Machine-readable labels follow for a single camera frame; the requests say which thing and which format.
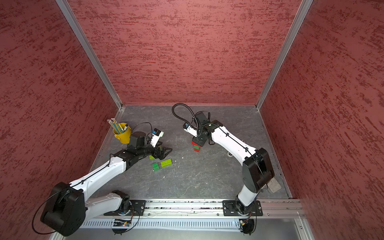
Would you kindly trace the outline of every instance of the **pencil holder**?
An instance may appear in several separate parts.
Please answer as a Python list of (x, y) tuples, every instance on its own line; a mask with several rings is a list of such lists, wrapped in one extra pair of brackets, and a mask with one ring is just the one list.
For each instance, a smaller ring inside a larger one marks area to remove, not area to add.
[[(120, 123), (122, 128), (125, 128), (127, 125), (126, 123), (122, 122)], [(128, 144), (129, 138), (131, 136), (131, 128), (128, 126), (127, 131), (123, 132), (122, 134), (117, 133), (115, 130), (113, 130), (113, 133), (115, 134), (115, 138), (119, 139), (122, 144)]]

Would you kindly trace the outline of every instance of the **coiled black cable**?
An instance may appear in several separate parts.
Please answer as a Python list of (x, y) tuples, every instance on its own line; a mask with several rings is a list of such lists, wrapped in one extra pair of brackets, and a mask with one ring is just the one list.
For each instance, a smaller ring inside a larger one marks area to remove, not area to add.
[(189, 122), (188, 122), (187, 120), (185, 120), (184, 118), (178, 116), (178, 115), (175, 113), (175, 108), (176, 108), (177, 106), (184, 106), (184, 107), (188, 108), (188, 110), (192, 113), (193, 121), (196, 123), (196, 127), (197, 127), (197, 135), (200, 136), (200, 135), (201, 135), (201, 132), (202, 132), (202, 129), (200, 128), (199, 120), (197, 119), (197, 117), (196, 117), (196, 115), (194, 114), (194, 112), (192, 111), (192, 109), (191, 109), (188, 105), (186, 105), (186, 104), (184, 104), (184, 103), (176, 103), (176, 104), (173, 105), (173, 107), (172, 107), (172, 113), (173, 113), (173, 115), (174, 115), (175, 117), (177, 117), (178, 119), (183, 120), (185, 123), (188, 123), (188, 124), (189, 124)]
[[(107, 163), (107, 165), (105, 165), (102, 169), (98, 170), (96, 173), (100, 172), (101, 170), (103, 170), (104, 168), (106, 167), (109, 167), (109, 164), (111, 163), (111, 157), (113, 156), (113, 154), (109, 154), (109, 162)], [(35, 214), (33, 215), (33, 218), (32, 218), (32, 230), (37, 233), (37, 234), (40, 234), (40, 235), (47, 235), (47, 234), (51, 234), (51, 233), (55, 233), (56, 231), (53, 231), (53, 232), (47, 232), (47, 233), (41, 233), (41, 232), (38, 232), (36, 229), (35, 229), (35, 218), (36, 218), (36, 215), (38, 213), (38, 211), (40, 210), (40, 208), (44, 205), (44, 203), (46, 203), (48, 200), (51, 199), (51, 197), (55, 196), (56, 194), (62, 192), (62, 191), (67, 191), (69, 190), (71, 187), (75, 187), (79, 184), (84, 184), (84, 181), (87, 180), (88, 178), (92, 177), (93, 175), (95, 175), (96, 173), (90, 175), (89, 177), (87, 177), (86, 179), (83, 179), (81, 180), (80, 182), (78, 182), (77, 184), (73, 185), (73, 186), (69, 186), (68, 188), (65, 188), (65, 189), (61, 189), (60, 191), (58, 192), (55, 192), (54, 194), (52, 194), (49, 198), (47, 198), (47, 200), (45, 200), (41, 205), (40, 207), (37, 208), (37, 210), (35, 211)]]

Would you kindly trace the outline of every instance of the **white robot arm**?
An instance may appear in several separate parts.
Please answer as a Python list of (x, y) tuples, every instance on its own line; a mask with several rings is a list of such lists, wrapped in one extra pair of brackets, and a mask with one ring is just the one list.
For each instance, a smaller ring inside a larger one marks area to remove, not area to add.
[(152, 155), (163, 160), (172, 151), (171, 148), (160, 148), (162, 142), (159, 138), (163, 136), (162, 131), (155, 128), (152, 131), (151, 141), (147, 144), (145, 144), (146, 135), (144, 132), (132, 133), (127, 148), (111, 154), (113, 156), (110, 160), (101, 167), (69, 184), (61, 182), (55, 185), (40, 220), (63, 236), (69, 236), (84, 221), (104, 213), (115, 211), (119, 215), (132, 213), (133, 206), (129, 201), (129, 195), (121, 191), (116, 190), (95, 199), (89, 197), (109, 180), (146, 156)]
[[(196, 128), (175, 114), (174, 109), (177, 106), (188, 108), (192, 113)], [(236, 210), (241, 215), (248, 214), (259, 191), (275, 176), (268, 152), (263, 148), (256, 149), (247, 145), (230, 133), (219, 121), (214, 120), (211, 122), (210, 113), (208, 113), (208, 118), (202, 111), (195, 115), (187, 105), (182, 103), (175, 104), (172, 107), (172, 113), (185, 122), (183, 125), (184, 130), (194, 136), (192, 138), (193, 145), (203, 147), (207, 140), (210, 145), (212, 145), (210, 141), (218, 143), (228, 153), (235, 156), (243, 166), (244, 185), (236, 197)]]

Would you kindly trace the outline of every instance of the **green lego brick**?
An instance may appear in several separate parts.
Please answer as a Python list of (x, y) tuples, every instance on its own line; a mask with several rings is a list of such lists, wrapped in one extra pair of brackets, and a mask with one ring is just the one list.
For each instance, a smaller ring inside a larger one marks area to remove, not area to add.
[(164, 160), (164, 161), (161, 162), (161, 167), (166, 167), (166, 166), (169, 166), (169, 165), (172, 165), (171, 159)]
[(152, 167), (153, 167), (153, 171), (155, 172), (160, 170), (159, 165), (157, 163), (152, 164)]

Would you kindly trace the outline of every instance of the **metal corner post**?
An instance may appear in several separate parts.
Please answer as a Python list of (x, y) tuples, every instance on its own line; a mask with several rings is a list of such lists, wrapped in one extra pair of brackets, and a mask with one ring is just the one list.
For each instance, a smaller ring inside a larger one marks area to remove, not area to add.
[(279, 52), (279, 55), (277, 56), (276, 62), (271, 70), (271, 74), (269, 75), (265, 86), (263, 88), (263, 91), (260, 94), (259, 99), (256, 103), (257, 110), (260, 110), (270, 88), (272, 87), (272, 84), (277, 76), (277, 73), (280, 70), (281, 65), (283, 64), (283, 61), (285, 57), (287, 56), (287, 53), (289, 49), (291, 48), (291, 45), (293, 43), (293, 40), (295, 39), (301, 24), (303, 23), (303, 20), (305, 18), (305, 15), (307, 15), (307, 12), (312, 4), (313, 0), (303, 0), (299, 6), (299, 9), (296, 13), (296, 16), (292, 22), (291, 28), (288, 31), (288, 34), (285, 38), (285, 41), (283, 43), (283, 46), (281, 47), (281, 50)]
[(83, 30), (80, 27), (79, 22), (77, 21), (75, 15), (72, 12), (71, 7), (69, 6), (67, 0), (56, 0), (57, 4), (59, 5), (61, 11), (63, 12), (65, 18), (67, 19), (69, 25), (71, 26), (73, 32), (75, 33), (76, 37), (80, 41), (81, 45), (83, 46), (86, 54), (88, 55), (89, 59), (91, 60), (91, 63), (95, 67), (97, 73), (99, 74), (101, 80), (103, 81), (105, 87), (107, 88), (109, 94), (113, 98), (113, 101), (115, 101), (117, 107), (119, 109), (122, 108), (122, 102), (116, 93), (115, 89), (113, 88), (113, 85), (111, 81), (108, 78), (108, 75), (103, 69), (103, 66), (101, 65), (99, 59), (96, 56), (96, 53), (93, 51), (91, 44), (89, 43), (87, 37), (85, 36)]

